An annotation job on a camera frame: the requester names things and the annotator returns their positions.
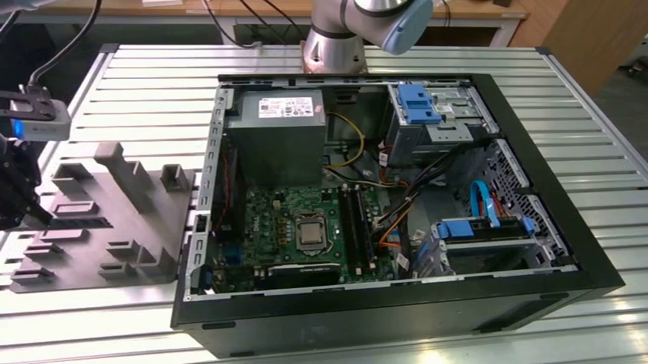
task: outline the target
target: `cpu socket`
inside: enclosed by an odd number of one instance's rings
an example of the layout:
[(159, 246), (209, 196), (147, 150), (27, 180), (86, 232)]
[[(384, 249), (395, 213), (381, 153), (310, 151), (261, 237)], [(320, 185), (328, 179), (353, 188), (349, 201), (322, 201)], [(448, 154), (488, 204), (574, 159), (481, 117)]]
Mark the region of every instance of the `cpu socket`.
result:
[(326, 218), (298, 218), (297, 250), (313, 252), (326, 248)]

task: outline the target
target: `aluminum extrusion table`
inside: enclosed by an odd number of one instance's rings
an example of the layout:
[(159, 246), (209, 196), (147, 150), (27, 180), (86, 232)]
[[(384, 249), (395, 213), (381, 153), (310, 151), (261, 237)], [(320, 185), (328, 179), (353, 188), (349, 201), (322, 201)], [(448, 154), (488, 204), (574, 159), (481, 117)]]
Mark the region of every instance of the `aluminum extrusion table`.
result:
[[(149, 170), (203, 166), (217, 76), (301, 72), (297, 46), (244, 50), (229, 45), (105, 47), (70, 106), (69, 142), (40, 158), (43, 202), (60, 160), (85, 162), (121, 141)], [(644, 362), (648, 360), (648, 168), (554, 56), (535, 49), (419, 48), (400, 57), (368, 48), (372, 72), (489, 73), (582, 211), (627, 286), (575, 304), (519, 331), (479, 337), (326, 350), (277, 362)], [(187, 224), (194, 221), (191, 211)], [(214, 360), (170, 329), (175, 284), (14, 294), (31, 234), (14, 233), (0, 251), (0, 362), (185, 363)], [(261, 362), (268, 358), (248, 359)]]

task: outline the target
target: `wire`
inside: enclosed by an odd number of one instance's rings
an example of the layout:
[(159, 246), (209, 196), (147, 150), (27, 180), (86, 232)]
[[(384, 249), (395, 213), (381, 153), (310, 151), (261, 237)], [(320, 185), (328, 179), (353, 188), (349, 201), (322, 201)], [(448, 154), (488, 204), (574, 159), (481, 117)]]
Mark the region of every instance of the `wire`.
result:
[(296, 27), (296, 30), (297, 30), (297, 33), (300, 33), (300, 36), (302, 37), (304, 40), (306, 40), (306, 36), (304, 35), (302, 30), (300, 29), (296, 22), (293, 21), (293, 18), (284, 12), (282, 9), (278, 8), (278, 6), (276, 4), (273, 4), (273, 2), (270, 0), (264, 0), (264, 2), (268, 5), (270, 5), (273, 7), (273, 9), (277, 10), (277, 12), (288, 19), (290, 24), (293, 24), (293, 27)]
[(361, 140), (361, 148), (358, 149), (358, 153), (349, 161), (340, 163), (337, 165), (325, 165), (325, 168), (340, 168), (340, 167), (345, 167), (346, 165), (350, 165), (362, 157), (362, 152), (365, 151), (365, 135), (362, 135), (362, 132), (358, 126), (352, 122), (352, 120), (348, 119), (346, 116), (340, 115), (337, 112), (329, 112), (326, 115), (337, 116), (340, 119), (342, 119), (342, 121), (346, 124), (349, 124), (352, 128), (356, 130), (356, 133), (358, 133), (358, 138)]
[(102, 2), (103, 0), (97, 0), (94, 3), (93, 13), (90, 13), (89, 21), (82, 28), (79, 34), (74, 37), (73, 41), (70, 41), (69, 45), (56, 53), (52, 59), (42, 65), (36, 70), (31, 73), (28, 86), (39, 86), (40, 77), (44, 75), (47, 71), (50, 71), (54, 66), (60, 62), (65, 56), (73, 51), (74, 47), (77, 47), (78, 43), (82, 41), (86, 34), (90, 32), (90, 28), (94, 25), (94, 21), (98, 19), (99, 11), (102, 10)]
[(11, 27), (14, 26), (14, 23), (19, 19), (19, 16), (20, 16), (20, 11), (15, 11), (14, 13), (11, 13), (10, 17), (7, 18), (7, 21), (0, 27), (0, 43), (3, 43), (3, 39), (6, 35), (10, 34)]
[(250, 13), (253, 13), (254, 17), (262, 22), (264, 25), (266, 25), (268, 29), (270, 30), (270, 32), (273, 32), (273, 34), (277, 36), (277, 38), (280, 39), (280, 42), (282, 42), (284, 45), (286, 45), (286, 40), (284, 39), (282, 35), (278, 33), (278, 31), (270, 26), (270, 24), (266, 23), (266, 21), (264, 20), (264, 18), (260, 16), (260, 14), (254, 11), (254, 9), (250, 7), (250, 5), (248, 4), (248, 2), (245, 2), (245, 0), (240, 0), (241, 4), (244, 4), (245, 8), (248, 9), (248, 11)]
[(219, 29), (221, 34), (223, 34), (223, 36), (230, 40), (230, 42), (233, 42), (233, 44), (237, 47), (244, 48), (244, 49), (257, 48), (257, 46), (254, 44), (242, 44), (242, 43), (238, 43), (238, 41), (234, 40), (233, 36), (230, 36), (228, 34), (228, 32), (225, 31), (223, 27), (221, 26), (219, 20), (215, 18), (215, 14), (214, 14), (214, 11), (210, 8), (210, 5), (207, 4), (207, 0), (203, 0), (203, 7), (207, 10), (207, 13), (210, 14), (211, 21), (214, 22), (215, 27)]
[(496, 202), (496, 209), (500, 216), (508, 216), (508, 212), (504, 209), (503, 202), (497, 199), (497, 195), (493, 192), (491, 192), (491, 198)]
[(451, 23), (452, 23), (452, 20), (453, 20), (453, 12), (449, 9), (448, 1), (447, 0), (443, 0), (443, 1), (444, 1), (444, 5), (445, 5), (444, 27), (449, 27), (452, 25)]
[(325, 170), (326, 170), (326, 172), (333, 174), (333, 176), (336, 176), (338, 180), (342, 180), (344, 182), (349, 182), (350, 184), (369, 184), (370, 186), (382, 187), (382, 188), (401, 187), (401, 186), (388, 186), (385, 184), (377, 184), (376, 182), (372, 182), (370, 180), (354, 180), (353, 178), (346, 177), (338, 171), (336, 171), (330, 168), (325, 168)]
[(412, 210), (412, 206), (409, 206), (408, 210), (405, 210), (405, 212), (401, 214), (401, 216), (392, 223), (392, 226), (389, 227), (389, 229), (386, 229), (386, 232), (381, 237), (380, 246), (384, 246), (384, 244), (391, 244), (391, 243), (386, 242), (386, 237), (389, 236), (389, 233), (395, 230), (396, 225), (399, 225), (401, 220), (404, 220), (405, 216), (408, 216), (409, 210)]

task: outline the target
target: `green circuit board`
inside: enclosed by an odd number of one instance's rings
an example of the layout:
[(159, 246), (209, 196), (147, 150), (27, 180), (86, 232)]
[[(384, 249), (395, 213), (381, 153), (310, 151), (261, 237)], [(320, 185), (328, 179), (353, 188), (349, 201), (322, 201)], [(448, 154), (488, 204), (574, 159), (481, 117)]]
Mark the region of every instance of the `green circuit board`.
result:
[[(365, 212), (380, 214), (378, 195), (374, 188), (362, 190)], [(325, 220), (326, 247), (320, 251), (298, 249), (297, 228), (305, 218)], [(245, 214), (245, 242), (241, 249), (242, 267), (268, 267), (281, 264), (337, 263), (341, 265), (340, 283), (386, 281), (393, 279), (389, 254), (377, 255), (376, 270), (357, 275), (346, 264), (345, 238), (341, 227), (337, 189), (297, 188), (249, 190)], [(254, 290), (246, 269), (232, 269), (232, 291)]]

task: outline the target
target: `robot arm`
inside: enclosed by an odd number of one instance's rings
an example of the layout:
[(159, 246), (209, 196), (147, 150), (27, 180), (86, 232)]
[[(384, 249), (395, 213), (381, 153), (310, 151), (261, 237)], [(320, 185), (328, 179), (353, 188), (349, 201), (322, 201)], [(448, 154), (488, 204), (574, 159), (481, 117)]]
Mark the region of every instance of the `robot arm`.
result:
[(304, 47), (306, 71), (366, 71), (362, 39), (400, 55), (424, 34), (432, 13), (433, 0), (313, 0), (312, 32)]

